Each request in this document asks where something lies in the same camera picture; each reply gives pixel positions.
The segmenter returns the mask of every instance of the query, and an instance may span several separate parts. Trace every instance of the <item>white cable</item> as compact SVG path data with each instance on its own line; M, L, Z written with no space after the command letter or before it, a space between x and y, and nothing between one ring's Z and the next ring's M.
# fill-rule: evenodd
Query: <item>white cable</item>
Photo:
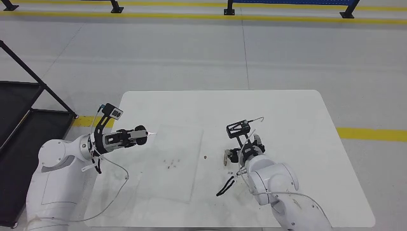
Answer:
M95 122L96 116L99 114L99 111L96 113L95 117L93 118L93 122L90 126L90 134L92 134L92 127L93 127L93 123ZM128 174L128 171L126 170L126 168L122 167L121 165L114 163L113 161L110 161L109 159L107 159L106 157L102 157L102 154L100 154L96 148L94 148L94 150L97 152L97 154L99 154L99 156L102 159L105 159L106 161L108 161L109 163L112 163L113 165L116 165L118 167L120 167L121 169L123 169L126 172L126 176L125 176L125 182L122 184L122 186L120 187L119 191L117 191L116 196L114 197L114 199L103 209L103 211L101 211L100 213L96 214L95 216L92 216L90 218L84 219L84 220L65 220L62 218L55 218L55 217L38 217L38 219L48 219L48 220L62 220L62 221L66 221L66 222L83 222L83 221L88 221L91 220L93 218L98 217L99 215L101 215L102 213L104 213L104 211L106 211L109 206L116 200L117 196L119 196L119 193L121 192L121 189L125 186L126 182L130 179L130 175Z

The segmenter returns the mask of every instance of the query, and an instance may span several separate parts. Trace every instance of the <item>post base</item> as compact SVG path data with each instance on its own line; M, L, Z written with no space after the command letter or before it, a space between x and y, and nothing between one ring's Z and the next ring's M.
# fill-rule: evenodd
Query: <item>post base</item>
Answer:
M355 19L355 17L352 14L347 14L345 12L339 12L344 19Z
M14 4L13 6L11 6L11 8L6 8L3 11L14 11L19 7L19 5Z
M122 7L122 6L119 6L119 9L118 9L118 10L116 10L116 9L113 8L112 11L111 11L111 13L122 13L123 9L125 9L125 8Z
M231 11L227 8L223 10L223 15L235 15L235 10L232 9Z

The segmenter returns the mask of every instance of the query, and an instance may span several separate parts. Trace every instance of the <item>tabletop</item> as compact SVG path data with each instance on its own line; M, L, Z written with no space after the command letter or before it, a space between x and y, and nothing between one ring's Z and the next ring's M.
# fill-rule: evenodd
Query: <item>tabletop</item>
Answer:
M130 179L115 202L91 227L279 227L270 206L259 206L239 179L216 193L236 171L223 164L224 151L237 148L228 124L251 123L275 162L288 163L300 190L325 210L333 227L372 227L375 217L315 90L223 90L126 92L124 111L112 131L144 125L143 146L106 155L124 166ZM102 211L123 184L125 173L102 162L85 217Z

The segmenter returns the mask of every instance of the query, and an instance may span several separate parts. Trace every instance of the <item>cable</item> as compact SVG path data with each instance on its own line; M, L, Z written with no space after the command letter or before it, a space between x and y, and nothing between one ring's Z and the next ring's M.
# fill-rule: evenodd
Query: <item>cable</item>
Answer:
M260 119L261 119L260 122L263 122L263 120L265 120L265 117L262 116L262 117L254 119L254 120L248 120L247 122L255 122L256 120L260 120Z
M91 126L90 126L90 134L92 134L93 123L95 122L96 116L99 114L100 109L102 109L102 106L100 106L100 108L99 108L99 110L97 111L95 117L93 118L93 122L92 122L92 124L91 124ZM84 220L65 220L65 219L62 219L62 218L55 218L55 217L37 217L37 218L34 218L33 220L36 220L36 219L40 219L40 220L41 220L41 219L46 219L46 220L62 220L62 221L66 221L66 222L83 222L83 221L88 221L88 220L91 220L91 219L93 219L93 218L96 218L96 217L98 217L99 215L101 215L102 213L104 213L104 211L106 211L106 210L109 208L109 206L116 200L116 198L119 196L119 193L121 192L121 189L125 186L125 184L127 183L127 181L130 179L130 175L128 174L128 171L126 170L126 168L122 167L122 166L119 165L119 164L114 163L113 161L110 161L110 160L107 159L105 156L102 157L102 154L100 154L100 153L97 151L96 147L94 148L94 150L97 152L97 154L99 154L99 158L105 159L105 160L108 161L109 163L112 163L113 165L120 167L121 169L123 169L123 170L126 172L125 182L122 184L122 186L120 187L119 191L117 191L117 194L116 194L116 196L114 197L114 199L103 209L103 211L101 211L100 213L96 214L95 216L92 216L92 217L90 217L90 218L86 218L86 219L84 219Z

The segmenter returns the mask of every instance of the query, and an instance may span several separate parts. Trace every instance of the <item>black cable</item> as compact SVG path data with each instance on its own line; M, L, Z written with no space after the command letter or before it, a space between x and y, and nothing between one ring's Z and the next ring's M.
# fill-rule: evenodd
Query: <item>black cable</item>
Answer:
M229 184L229 186L228 186L224 191L218 192L218 193L216 194L216 196L218 197L218 196L220 196L220 195L223 195L226 191L228 191L228 189L229 189L234 183L235 183L235 180L231 181L231 183Z
M235 177L232 176L231 178L229 178L229 180L224 184L223 188L222 188L219 192L217 192L217 194L216 194L217 197L220 196L220 195L223 195L224 192L226 192L226 191L234 184L235 180L233 180L233 181L231 182L231 184L228 186L229 182L230 182L233 178L235 178Z

